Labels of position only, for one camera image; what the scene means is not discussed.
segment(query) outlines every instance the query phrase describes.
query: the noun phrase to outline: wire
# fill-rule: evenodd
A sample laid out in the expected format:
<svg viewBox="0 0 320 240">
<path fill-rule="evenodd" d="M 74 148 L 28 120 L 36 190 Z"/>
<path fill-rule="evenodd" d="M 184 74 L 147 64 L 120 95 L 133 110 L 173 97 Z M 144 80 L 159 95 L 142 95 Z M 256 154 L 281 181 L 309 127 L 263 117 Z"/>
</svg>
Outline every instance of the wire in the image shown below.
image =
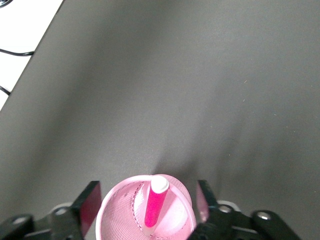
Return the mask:
<svg viewBox="0 0 320 240">
<path fill-rule="evenodd" d="M 2 92 L 4 92 L 5 94 L 7 94 L 8 96 L 10 96 L 11 92 L 9 92 L 7 89 L 5 89 L 4 87 L 0 86 L 0 90 Z"/>
<path fill-rule="evenodd" d="M 18 56 L 18 57 L 24 57 L 24 56 L 33 55 L 35 53 L 35 51 L 28 51 L 28 52 L 19 53 L 19 52 L 7 51 L 7 50 L 0 48 L 0 53 L 10 54 L 10 55 Z"/>
<path fill-rule="evenodd" d="M 13 0 L 0 0 L 0 8 L 8 5 L 9 3 L 11 3 Z"/>
</svg>

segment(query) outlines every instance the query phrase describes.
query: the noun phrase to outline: gray surface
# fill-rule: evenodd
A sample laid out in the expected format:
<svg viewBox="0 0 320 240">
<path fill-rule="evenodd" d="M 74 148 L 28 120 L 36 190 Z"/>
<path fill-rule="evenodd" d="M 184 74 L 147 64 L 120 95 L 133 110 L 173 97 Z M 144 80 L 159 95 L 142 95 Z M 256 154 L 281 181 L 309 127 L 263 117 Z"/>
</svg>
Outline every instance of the gray surface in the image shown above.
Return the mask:
<svg viewBox="0 0 320 240">
<path fill-rule="evenodd" d="M 165 173 L 317 239 L 320 2 L 91 2 L 65 1 L 0 112 L 0 221 Z"/>
</svg>

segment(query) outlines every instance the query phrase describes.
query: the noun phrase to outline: marker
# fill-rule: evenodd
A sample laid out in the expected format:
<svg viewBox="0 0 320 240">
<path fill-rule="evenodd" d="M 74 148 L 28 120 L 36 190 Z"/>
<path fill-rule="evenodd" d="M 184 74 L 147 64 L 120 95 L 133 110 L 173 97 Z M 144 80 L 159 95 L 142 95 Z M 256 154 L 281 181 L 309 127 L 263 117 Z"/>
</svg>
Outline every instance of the marker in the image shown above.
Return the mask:
<svg viewBox="0 0 320 240">
<path fill-rule="evenodd" d="M 144 233 L 150 235 L 155 230 L 162 206 L 164 204 L 169 189 L 169 181 L 161 175 L 155 175 L 151 178 L 148 202 L 145 210 Z"/>
</svg>

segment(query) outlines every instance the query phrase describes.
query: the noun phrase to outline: white marker cap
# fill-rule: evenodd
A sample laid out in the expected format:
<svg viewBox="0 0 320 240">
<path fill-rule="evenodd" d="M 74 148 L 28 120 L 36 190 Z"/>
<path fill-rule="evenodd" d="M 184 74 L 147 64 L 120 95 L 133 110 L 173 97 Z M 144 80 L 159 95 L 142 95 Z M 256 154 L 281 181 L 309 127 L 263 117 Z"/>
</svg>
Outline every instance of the white marker cap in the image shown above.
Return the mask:
<svg viewBox="0 0 320 240">
<path fill-rule="evenodd" d="M 151 178 L 151 189 L 156 194 L 162 194 L 169 188 L 169 181 L 160 175 L 152 176 Z"/>
</svg>

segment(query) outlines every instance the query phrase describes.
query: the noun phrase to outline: perforated pink plastic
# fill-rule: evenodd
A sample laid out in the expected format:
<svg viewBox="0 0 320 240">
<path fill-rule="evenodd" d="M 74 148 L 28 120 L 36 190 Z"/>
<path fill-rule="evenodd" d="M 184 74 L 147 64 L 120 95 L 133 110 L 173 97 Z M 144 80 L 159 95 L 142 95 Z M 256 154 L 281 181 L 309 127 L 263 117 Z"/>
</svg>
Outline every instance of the perforated pink plastic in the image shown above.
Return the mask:
<svg viewBox="0 0 320 240">
<path fill-rule="evenodd" d="M 176 178 L 170 183 L 154 232 L 145 235 L 144 219 L 151 176 L 130 177 L 105 197 L 96 220 L 97 240 L 186 240 L 196 226 L 191 198 Z"/>
</svg>

